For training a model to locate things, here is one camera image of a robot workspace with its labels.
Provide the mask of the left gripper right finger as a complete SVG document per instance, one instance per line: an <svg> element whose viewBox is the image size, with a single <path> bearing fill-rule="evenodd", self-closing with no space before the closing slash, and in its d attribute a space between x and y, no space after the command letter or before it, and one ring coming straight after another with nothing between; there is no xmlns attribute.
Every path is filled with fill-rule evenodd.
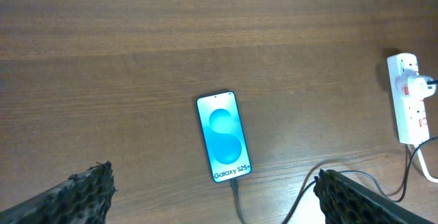
<svg viewBox="0 0 438 224"><path fill-rule="evenodd" d="M326 224L433 224L334 170L320 170L313 191Z"/></svg>

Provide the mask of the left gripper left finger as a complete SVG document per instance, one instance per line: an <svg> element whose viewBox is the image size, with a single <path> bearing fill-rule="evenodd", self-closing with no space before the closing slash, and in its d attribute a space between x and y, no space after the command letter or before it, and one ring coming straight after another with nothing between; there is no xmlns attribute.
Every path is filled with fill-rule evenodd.
<svg viewBox="0 0 438 224"><path fill-rule="evenodd" d="M5 224L105 224L116 192L111 162L97 163L1 212Z"/></svg>

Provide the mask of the blue Galaxy smartphone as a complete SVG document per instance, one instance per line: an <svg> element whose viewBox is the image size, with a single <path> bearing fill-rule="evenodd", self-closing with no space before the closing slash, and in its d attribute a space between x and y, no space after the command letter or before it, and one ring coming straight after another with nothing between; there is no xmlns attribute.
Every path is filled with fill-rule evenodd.
<svg viewBox="0 0 438 224"><path fill-rule="evenodd" d="M199 97L196 109L213 181L250 174L250 154L235 93Z"/></svg>

